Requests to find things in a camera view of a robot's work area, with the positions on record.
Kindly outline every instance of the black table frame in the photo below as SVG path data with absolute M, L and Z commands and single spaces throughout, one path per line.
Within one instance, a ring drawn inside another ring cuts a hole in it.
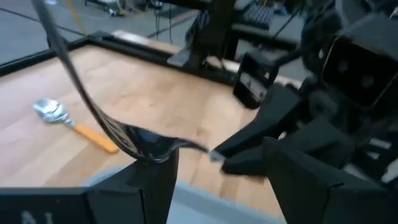
M 95 32 L 94 34 L 82 37 L 78 40 L 67 44 L 69 51 L 79 49 L 86 45 L 94 45 L 108 50 L 122 53 L 127 56 L 136 57 L 141 60 L 155 63 L 157 65 L 173 68 L 184 73 L 195 75 L 205 78 L 214 82 L 222 83 L 225 85 L 233 86 L 236 73 L 230 71 L 223 71 L 221 68 L 211 66 L 203 67 L 201 69 L 181 68 L 167 63 L 167 59 L 173 53 L 165 52 L 163 50 L 154 49 L 148 45 L 130 42 L 128 40 L 119 39 L 112 34 L 106 32 Z M 36 54 L 28 55 L 7 63 L 0 65 L 0 77 L 10 73 L 22 70 L 37 63 L 44 62 L 48 59 L 54 58 L 56 55 L 53 50 L 44 50 Z

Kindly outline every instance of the metal spoon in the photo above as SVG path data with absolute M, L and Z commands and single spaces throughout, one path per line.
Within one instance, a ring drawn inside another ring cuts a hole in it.
M 52 99 L 41 99 L 33 104 L 33 109 L 45 122 L 64 123 L 109 153 L 119 152 L 119 148 L 106 136 L 97 134 L 89 127 L 83 124 L 76 124 L 76 122 L 69 119 L 67 109 L 59 102 Z

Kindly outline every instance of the wooden tabletop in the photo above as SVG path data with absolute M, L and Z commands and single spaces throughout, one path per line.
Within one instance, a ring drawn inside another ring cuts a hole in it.
M 141 42 L 178 50 L 143 38 Z M 212 149 L 256 114 L 245 110 L 225 85 L 94 46 L 70 55 L 97 104 L 126 123 L 194 139 Z M 237 65 L 229 62 L 228 68 Z M 58 100 L 71 119 L 101 133 L 56 58 L 0 78 L 1 187 L 79 186 L 104 170 L 134 162 L 123 152 L 107 154 L 62 124 L 45 124 L 32 109 L 41 98 Z M 282 215 L 267 180 L 220 174 L 220 164 L 210 163 L 205 154 L 182 149 L 178 179 L 269 215 Z

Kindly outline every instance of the gray floor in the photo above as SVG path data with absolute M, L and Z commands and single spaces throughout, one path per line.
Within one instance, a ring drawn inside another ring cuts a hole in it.
M 72 3 L 88 33 L 98 30 L 112 32 L 122 29 L 139 35 L 148 36 L 156 32 L 153 12 L 130 14 L 127 17 L 110 17 L 94 4 L 89 3 L 89 6 L 85 7 L 83 0 L 72 0 Z M 67 8 L 66 0 L 58 0 L 57 5 L 49 7 L 59 26 L 81 32 Z M 1 0 L 0 9 L 6 9 L 37 19 L 37 15 L 33 10 L 30 0 Z M 272 23 L 270 33 L 275 32 L 286 19 L 285 17 L 276 17 Z M 193 18 L 172 28 L 171 36 L 173 44 L 181 47 L 184 46 L 184 35 L 192 22 Z M 160 28 L 162 29 L 168 26 L 169 20 L 161 18 Z M 280 35 L 299 40 L 301 28 L 302 21 L 300 19 L 294 19 Z M 68 40 L 75 40 L 80 37 L 71 32 L 62 30 L 61 32 Z M 6 63 L 48 48 L 44 31 L 38 22 L 30 21 L 21 16 L 1 10 L 0 39 L 2 40 L 0 41 L 0 63 Z M 161 33 L 158 39 L 164 42 L 170 42 L 169 31 Z M 242 53 L 251 48 L 252 47 L 248 43 L 240 42 L 238 52 Z M 278 55 L 275 52 L 266 52 L 266 54 L 270 55 L 270 57 Z M 308 75 L 303 69 L 300 60 L 281 68 L 280 74 L 299 80 L 303 80 Z

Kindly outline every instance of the spoon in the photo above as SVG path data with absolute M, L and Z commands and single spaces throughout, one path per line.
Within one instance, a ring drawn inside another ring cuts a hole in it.
M 47 123 L 64 123 L 84 137 L 101 146 L 109 153 L 119 152 L 119 148 L 107 137 L 95 133 L 83 124 L 76 124 L 68 118 L 67 109 L 52 99 L 41 99 L 33 104 L 33 109 Z
M 91 99 L 79 79 L 77 70 L 69 58 L 67 46 L 56 29 L 47 6 L 43 0 L 32 0 L 32 4 L 49 38 L 51 49 L 62 62 L 82 100 L 104 132 L 122 151 L 137 160 L 153 163 L 166 161 L 174 151 L 181 147 L 208 152 L 207 147 L 192 140 L 163 136 L 144 128 L 122 123 L 105 114 Z

